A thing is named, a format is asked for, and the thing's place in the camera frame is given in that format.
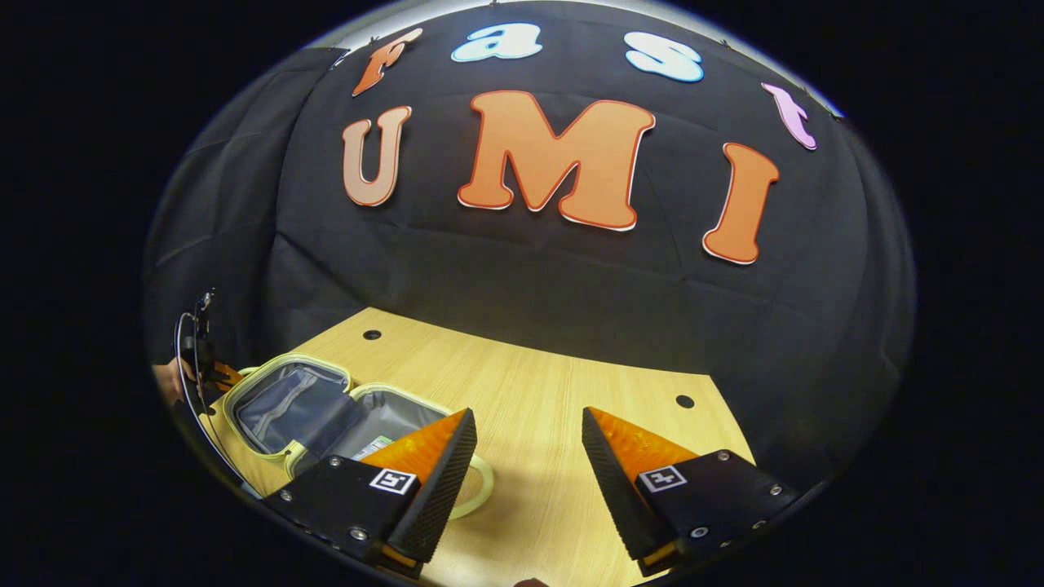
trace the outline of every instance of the letter m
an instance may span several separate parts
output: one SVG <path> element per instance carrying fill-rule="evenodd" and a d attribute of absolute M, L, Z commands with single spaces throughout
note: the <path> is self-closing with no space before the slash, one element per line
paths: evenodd
<path fill-rule="evenodd" d="M 573 169 L 573 190 L 559 212 L 574 222 L 615 231 L 635 227 L 631 184 L 642 135 L 656 125 L 648 111 L 599 100 L 588 107 L 562 135 L 527 92 L 489 92 L 471 108 L 482 116 L 471 182 L 457 192 L 460 204 L 500 210 L 515 194 L 504 185 L 508 159 L 529 210 L 542 210 Z"/>

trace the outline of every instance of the hand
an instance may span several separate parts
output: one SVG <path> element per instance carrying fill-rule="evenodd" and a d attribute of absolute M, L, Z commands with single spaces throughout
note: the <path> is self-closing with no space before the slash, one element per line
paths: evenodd
<path fill-rule="evenodd" d="M 182 365 L 185 367 L 185 374 L 188 375 L 189 380 L 194 382 L 195 376 L 192 369 L 185 362 L 185 359 L 182 359 Z M 156 375 L 160 393 L 167 400 L 167 405 L 174 405 L 174 402 L 185 395 L 185 390 L 182 388 L 182 377 L 177 373 L 177 357 L 170 359 L 167 365 L 153 365 L 152 374 Z"/>

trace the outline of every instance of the fisheye lens view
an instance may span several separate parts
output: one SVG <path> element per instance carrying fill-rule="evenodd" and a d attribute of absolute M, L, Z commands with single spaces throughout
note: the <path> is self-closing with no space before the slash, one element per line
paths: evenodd
<path fill-rule="evenodd" d="M 219 96 L 146 241 L 215 484 L 387 584 L 625 587 L 844 470 L 917 298 L 858 120 L 666 2 L 330 24 Z"/>

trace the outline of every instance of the wooden table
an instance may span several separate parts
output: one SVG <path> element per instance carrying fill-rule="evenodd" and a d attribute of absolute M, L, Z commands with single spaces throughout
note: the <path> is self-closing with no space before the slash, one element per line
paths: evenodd
<path fill-rule="evenodd" d="M 381 336 L 366 339 L 363 332 Z M 381 381 L 475 413 L 475 452 L 493 468 L 493 495 L 450 521 L 421 584 L 550 587 L 647 581 L 623 547 L 580 442 L 594 406 L 697 454 L 728 448 L 754 457 L 711 378 L 623 367 L 462 334 L 363 310 L 294 349 L 341 365 L 356 384 Z M 682 407 L 675 398 L 694 401 Z M 460 499 L 478 486 L 469 470 Z"/>

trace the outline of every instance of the orange letter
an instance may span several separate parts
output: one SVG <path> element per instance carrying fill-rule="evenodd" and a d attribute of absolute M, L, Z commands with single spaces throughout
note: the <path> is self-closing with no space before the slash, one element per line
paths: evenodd
<path fill-rule="evenodd" d="M 402 123 L 409 118 L 410 112 L 408 105 L 401 105 L 377 119 L 377 125 L 381 127 L 381 158 L 377 179 L 372 182 L 362 178 L 362 139 L 370 132 L 370 120 L 350 124 L 341 133 L 345 139 L 345 191 L 352 202 L 359 206 L 380 206 L 390 197 L 399 177 Z"/>
<path fill-rule="evenodd" d="M 402 54 L 403 49 L 406 48 L 406 43 L 417 41 L 417 38 L 422 32 L 424 32 L 424 29 L 414 28 L 374 51 L 374 54 L 370 55 L 370 65 L 366 66 L 366 72 L 362 74 L 359 85 L 352 91 L 352 97 L 358 96 L 380 81 L 381 77 L 384 77 L 384 68 L 395 65 L 395 62 L 399 61 L 399 55 Z"/>
<path fill-rule="evenodd" d="M 482 115 L 471 183 L 457 199 L 465 206 L 500 210 L 515 197 L 504 186 L 512 161 L 529 210 L 544 208 L 573 167 L 576 183 L 559 202 L 559 212 L 574 222 L 615 231 L 631 230 L 638 215 L 631 207 L 631 181 L 642 134 L 656 118 L 636 105 L 599 100 L 555 137 L 528 92 L 479 94 L 471 108 Z"/>
<path fill-rule="evenodd" d="M 740 265 L 758 258 L 754 241 L 765 209 L 768 185 L 780 179 L 780 170 L 767 157 L 739 143 L 726 143 L 725 156 L 732 163 L 732 179 L 725 210 L 714 230 L 704 235 L 704 250 Z"/>

